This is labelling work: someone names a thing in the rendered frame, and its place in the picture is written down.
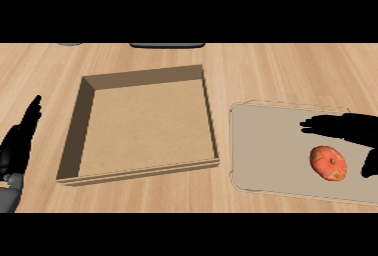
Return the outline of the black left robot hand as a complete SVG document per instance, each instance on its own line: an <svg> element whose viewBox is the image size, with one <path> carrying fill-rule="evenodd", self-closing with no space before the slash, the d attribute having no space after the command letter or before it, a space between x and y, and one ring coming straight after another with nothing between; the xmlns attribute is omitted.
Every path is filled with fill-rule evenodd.
<svg viewBox="0 0 378 256"><path fill-rule="evenodd" d="M23 174L27 166L30 141L41 117L41 96L26 108L20 123L13 125L0 143L0 179L13 173Z"/></svg>

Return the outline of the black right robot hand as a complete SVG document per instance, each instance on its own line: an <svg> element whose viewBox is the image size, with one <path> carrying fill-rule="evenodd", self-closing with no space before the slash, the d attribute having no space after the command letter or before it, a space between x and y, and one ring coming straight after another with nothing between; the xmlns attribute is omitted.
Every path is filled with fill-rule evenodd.
<svg viewBox="0 0 378 256"><path fill-rule="evenodd" d="M300 132L342 139L370 148L361 166L363 178L378 176L378 117L343 113L340 116L315 115L300 123Z"/></svg>

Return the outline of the orange round squash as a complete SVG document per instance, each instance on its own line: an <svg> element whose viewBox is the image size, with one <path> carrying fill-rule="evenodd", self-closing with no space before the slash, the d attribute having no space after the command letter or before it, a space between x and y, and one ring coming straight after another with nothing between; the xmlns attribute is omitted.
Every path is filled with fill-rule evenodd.
<svg viewBox="0 0 378 256"><path fill-rule="evenodd" d="M309 166L326 181L340 181L346 175L345 158L330 146L315 146L309 151Z"/></svg>

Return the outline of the beige tray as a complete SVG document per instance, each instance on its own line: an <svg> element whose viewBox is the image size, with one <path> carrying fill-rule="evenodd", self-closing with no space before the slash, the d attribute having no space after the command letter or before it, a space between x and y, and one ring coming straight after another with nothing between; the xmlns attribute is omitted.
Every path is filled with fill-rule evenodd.
<svg viewBox="0 0 378 256"><path fill-rule="evenodd" d="M326 198L378 205L378 175L360 169L368 148L340 139L300 132L315 115L339 115L343 107L249 101L230 108L230 174L234 186L258 193ZM346 163L345 179L324 180L309 166L309 151L329 146Z"/></svg>

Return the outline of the brown cardboard box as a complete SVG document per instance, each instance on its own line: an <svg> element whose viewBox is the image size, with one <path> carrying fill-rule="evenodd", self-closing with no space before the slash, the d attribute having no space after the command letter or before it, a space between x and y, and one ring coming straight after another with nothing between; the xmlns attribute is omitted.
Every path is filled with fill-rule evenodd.
<svg viewBox="0 0 378 256"><path fill-rule="evenodd" d="M199 65L85 76L55 181L79 186L218 165Z"/></svg>

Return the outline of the dark flat appliance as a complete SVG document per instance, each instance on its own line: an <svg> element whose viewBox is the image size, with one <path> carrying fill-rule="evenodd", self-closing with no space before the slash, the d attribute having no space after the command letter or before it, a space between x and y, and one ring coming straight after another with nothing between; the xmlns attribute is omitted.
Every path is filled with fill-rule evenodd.
<svg viewBox="0 0 378 256"><path fill-rule="evenodd" d="M129 43L129 46L142 49L194 49L202 48L205 43Z"/></svg>

